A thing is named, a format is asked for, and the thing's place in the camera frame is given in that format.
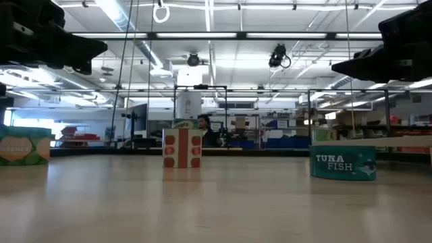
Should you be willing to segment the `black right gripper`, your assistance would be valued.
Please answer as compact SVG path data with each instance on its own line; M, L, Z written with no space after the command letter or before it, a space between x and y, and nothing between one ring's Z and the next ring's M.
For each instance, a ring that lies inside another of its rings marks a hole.
M378 28L383 45L356 52L331 70L376 83L432 77L432 0L380 22Z

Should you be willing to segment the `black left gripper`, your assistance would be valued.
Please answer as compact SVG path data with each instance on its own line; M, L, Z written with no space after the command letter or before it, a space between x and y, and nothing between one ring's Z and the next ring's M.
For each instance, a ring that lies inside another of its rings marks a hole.
M92 59L104 53L108 46L101 40L76 36L64 30L65 13L52 0L20 0L24 11L26 28L33 31L26 40L27 53L20 60L21 65L36 67L47 65L50 68L71 67L83 75L92 74ZM56 60L55 41L61 33L60 59Z

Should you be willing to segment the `teal tuna fish can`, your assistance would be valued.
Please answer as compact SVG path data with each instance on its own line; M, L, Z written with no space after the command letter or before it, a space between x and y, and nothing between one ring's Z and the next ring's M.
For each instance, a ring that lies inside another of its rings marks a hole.
M316 178L375 181L376 151L373 146L314 145L309 148L310 174Z

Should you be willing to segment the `green label can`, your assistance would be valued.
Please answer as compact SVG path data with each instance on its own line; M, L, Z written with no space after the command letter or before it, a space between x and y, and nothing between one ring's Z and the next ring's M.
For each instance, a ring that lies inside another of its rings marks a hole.
M0 126L0 166L46 164L50 149L51 129Z

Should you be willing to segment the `carrots can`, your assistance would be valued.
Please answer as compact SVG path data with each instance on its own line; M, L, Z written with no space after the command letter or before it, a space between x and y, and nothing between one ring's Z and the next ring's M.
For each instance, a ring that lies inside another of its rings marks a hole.
M176 129L198 129L197 119L174 119L172 121L172 128Z

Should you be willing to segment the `white red tomato can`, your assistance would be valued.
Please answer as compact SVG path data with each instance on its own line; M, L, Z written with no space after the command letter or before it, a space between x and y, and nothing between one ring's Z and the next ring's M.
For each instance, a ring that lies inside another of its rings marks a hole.
M199 168L202 163L201 130L171 128L163 131L163 166L166 168Z

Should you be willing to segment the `red storage bins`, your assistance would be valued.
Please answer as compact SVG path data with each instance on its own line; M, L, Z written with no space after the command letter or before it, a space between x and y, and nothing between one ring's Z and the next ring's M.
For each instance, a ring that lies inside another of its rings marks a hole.
M79 133L76 126L67 126L61 130L61 140L96 140L101 138L96 134Z

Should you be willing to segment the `black monitor on stand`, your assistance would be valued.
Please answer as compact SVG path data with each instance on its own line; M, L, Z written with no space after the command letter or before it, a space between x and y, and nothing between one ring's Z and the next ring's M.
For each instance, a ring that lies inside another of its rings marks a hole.
M148 105L141 104L131 108L131 111L125 114L130 122L130 137L138 135L138 132L146 130Z

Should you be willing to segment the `green storage box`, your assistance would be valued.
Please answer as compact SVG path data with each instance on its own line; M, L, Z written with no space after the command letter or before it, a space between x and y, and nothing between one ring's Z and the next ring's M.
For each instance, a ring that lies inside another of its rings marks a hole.
M328 141L334 140L334 130L316 129L312 131L313 141Z

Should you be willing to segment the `white cylindrical tank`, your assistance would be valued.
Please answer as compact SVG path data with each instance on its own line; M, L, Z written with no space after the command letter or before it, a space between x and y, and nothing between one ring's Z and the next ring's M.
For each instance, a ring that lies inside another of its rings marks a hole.
M179 119L197 119L202 113L200 92L182 92L176 99L176 117Z

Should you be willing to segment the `blue storage bins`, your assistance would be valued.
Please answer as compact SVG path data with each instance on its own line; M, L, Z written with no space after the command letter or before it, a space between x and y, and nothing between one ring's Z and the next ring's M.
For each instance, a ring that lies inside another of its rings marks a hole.
M311 140L309 137L295 136L282 138L268 138L266 149L307 149Z
M234 140L232 141L233 147L240 147L244 150L252 150L255 148L253 140Z

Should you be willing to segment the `silver ventilation duct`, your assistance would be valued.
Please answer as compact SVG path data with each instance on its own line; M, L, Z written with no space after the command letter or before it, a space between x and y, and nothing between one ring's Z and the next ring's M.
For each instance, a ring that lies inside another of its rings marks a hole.
M133 33L136 31L135 21L132 20L132 12L126 12L119 0L94 0L103 12L111 19L122 32ZM154 68L162 68L162 61L151 50L144 40L134 40L135 47L149 60Z

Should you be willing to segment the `black table frame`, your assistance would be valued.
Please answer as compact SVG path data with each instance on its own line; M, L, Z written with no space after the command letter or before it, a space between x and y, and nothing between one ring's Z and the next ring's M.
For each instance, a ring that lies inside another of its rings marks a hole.
M150 149L114 149L114 148L52 148L51 157L66 157L78 155L162 155L162 148ZM204 148L203 156L215 157L309 157L309 150L278 150L271 149L267 151L241 150L240 148ZM376 159L378 161L398 161L405 163L430 164L431 156L420 153L402 153L402 152L384 152L377 151Z

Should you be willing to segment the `black background metal frame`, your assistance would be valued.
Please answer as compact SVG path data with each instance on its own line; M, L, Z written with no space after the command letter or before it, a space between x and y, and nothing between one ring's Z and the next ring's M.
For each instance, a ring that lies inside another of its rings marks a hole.
M224 129L220 129L219 131L219 143L220 146L224 146L224 147L229 147L229 141L230 138L228 136L228 124L227 124L227 86L209 86L206 84L197 84L197 85L193 85L193 86L178 86L175 85L174 86L174 92L173 92L173 118L177 119L176 117L176 99L177 96L180 95L182 92L211 92L211 93L219 93L220 96L222 95L221 91L224 91L224 100L225 100L225 105L223 107L224 110L224 118L225 121L223 123L223 125L225 126Z

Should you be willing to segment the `black overhead frame bar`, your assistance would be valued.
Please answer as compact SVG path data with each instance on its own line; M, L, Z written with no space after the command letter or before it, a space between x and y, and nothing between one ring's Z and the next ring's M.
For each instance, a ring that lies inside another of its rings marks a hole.
M73 32L76 36L102 41L114 40L281 40L281 41L380 41L375 32Z

